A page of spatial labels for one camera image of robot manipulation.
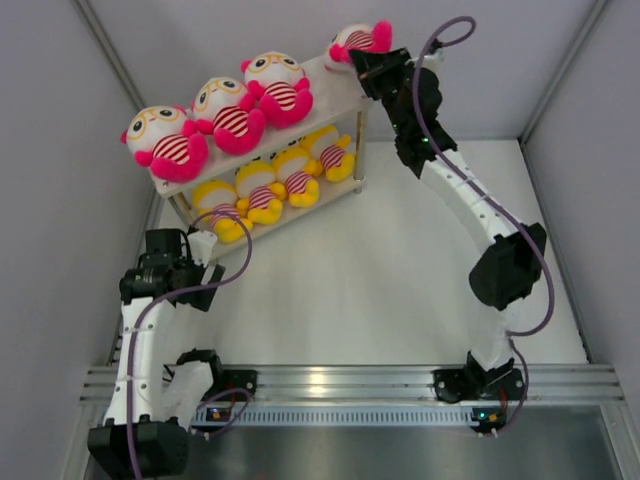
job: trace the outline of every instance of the stuffed toy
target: stuffed toy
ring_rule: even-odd
[[[310,82],[293,58],[267,52],[242,62],[244,81],[260,99],[259,108],[271,125],[286,128],[304,119],[313,107]]]
[[[295,145],[282,150],[271,165],[276,171],[276,180],[284,184],[292,207],[308,208],[318,202],[320,186],[312,175],[322,173],[322,167],[304,148]]]
[[[251,230],[253,223],[246,218],[242,218],[236,208],[237,200],[238,196],[233,186],[221,180],[203,183],[193,191],[193,205],[200,215],[215,208],[224,213],[235,215],[248,230]],[[242,227],[232,218],[224,215],[212,215],[208,217],[207,221],[221,243],[232,243],[245,236]]]
[[[349,71],[349,50],[386,53],[391,50],[392,38],[393,27],[387,20],[380,20],[373,27],[362,23],[349,25],[331,40],[324,55],[324,66],[336,72]]]
[[[198,176],[209,157],[206,138],[179,106],[141,110],[122,132],[136,162],[169,182],[185,183]]]
[[[266,162],[253,160],[236,170],[237,207],[253,223],[271,225],[282,215],[284,185],[276,182],[276,172]]]
[[[309,133],[300,140],[300,146],[320,162],[330,182],[341,182],[353,173],[356,158],[345,150],[350,143],[351,137],[340,136],[333,125]]]
[[[200,89],[191,108],[200,132],[213,135],[220,150],[244,155],[260,143],[267,125],[255,103],[242,82],[217,77]]]

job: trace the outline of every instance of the pink plush toy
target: pink plush toy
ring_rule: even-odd
[[[393,27],[387,20],[380,20],[373,27],[349,25],[333,37],[324,56],[324,66],[327,70],[348,71],[351,69],[349,50],[386,53],[391,50],[392,39]]]
[[[182,107],[141,110],[122,132],[136,162],[162,180],[185,183],[198,176],[209,156],[206,138]]]
[[[267,126],[256,100],[242,82],[233,78],[210,79],[200,89],[191,108],[200,132],[211,135],[216,145],[230,155],[253,150]]]
[[[293,58],[267,52],[242,62],[244,80],[251,94],[260,99],[259,108],[276,128],[295,125],[313,107],[310,82]]]

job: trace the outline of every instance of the red and white striped belly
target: red and white striped belly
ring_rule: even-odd
[[[153,147],[154,158],[163,157],[178,165],[189,161],[189,139],[184,135],[167,135]]]
[[[249,208],[267,208],[276,194],[267,186],[254,188],[249,195]]]
[[[265,95],[276,99],[283,110],[291,110],[296,104],[296,89],[286,82],[272,83],[265,89]]]
[[[242,137],[249,131],[249,114],[235,105],[224,107],[213,119],[213,128],[224,128],[236,137]]]
[[[228,203],[222,203],[222,204],[214,207],[214,210],[216,210],[217,212],[228,213],[230,215],[234,215],[234,216],[240,218],[240,212],[238,212],[238,209],[235,206],[230,205]],[[226,215],[218,215],[216,213],[215,215],[213,215],[211,217],[211,226],[215,227],[216,223],[218,223],[223,218],[229,218],[230,220],[233,220],[232,218],[227,217]]]
[[[373,46],[373,37],[370,33],[356,30],[347,37],[344,46],[346,48],[353,48],[354,50],[366,50]]]
[[[297,171],[284,182],[284,188],[289,195],[292,193],[304,193],[307,190],[307,183],[311,180],[311,175],[302,170]]]
[[[329,170],[330,168],[340,166],[345,153],[347,152],[343,148],[336,147],[335,145],[325,148],[320,154],[322,168]]]

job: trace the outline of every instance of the yellow foot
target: yellow foot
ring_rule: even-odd
[[[269,201],[267,208],[252,208],[249,210],[247,217],[253,223],[261,223],[262,225],[271,225],[280,220],[282,215],[282,201],[274,198]]]
[[[240,221],[247,227],[248,230],[251,230],[253,228],[253,223],[250,220],[241,218]],[[216,223],[216,226],[213,227],[213,233],[216,234],[220,243],[233,243],[245,236],[242,227],[230,218],[220,219]]]
[[[340,165],[327,170],[327,180],[330,182],[341,182],[353,173],[356,164],[356,157],[353,153],[346,153],[342,157]]]
[[[292,193],[289,196],[289,204],[292,207],[309,208],[318,203],[320,198],[320,186],[318,182],[311,179],[307,182],[307,188],[304,193]]]

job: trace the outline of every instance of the yellow stuffed animal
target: yellow stuffed animal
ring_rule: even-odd
[[[241,214],[253,223],[271,225],[282,215],[282,200],[287,198],[284,185],[276,182],[271,165],[256,159],[236,170],[236,204]]]
[[[304,148],[294,145],[282,150],[271,165],[278,182],[284,184],[292,207],[309,208],[318,202],[320,186],[311,175],[322,173],[322,166]]]
[[[210,212],[214,208],[240,218],[242,223],[251,230],[253,223],[242,215],[236,208],[238,196],[235,189],[226,182],[213,180],[203,183],[193,191],[193,204],[200,215]],[[233,219],[224,215],[213,215],[208,218],[213,233],[221,243],[232,243],[245,236],[244,230]]]
[[[319,160],[330,182],[341,182],[353,173],[356,157],[345,150],[350,143],[351,137],[340,136],[333,125],[327,125],[300,140],[300,146]]]

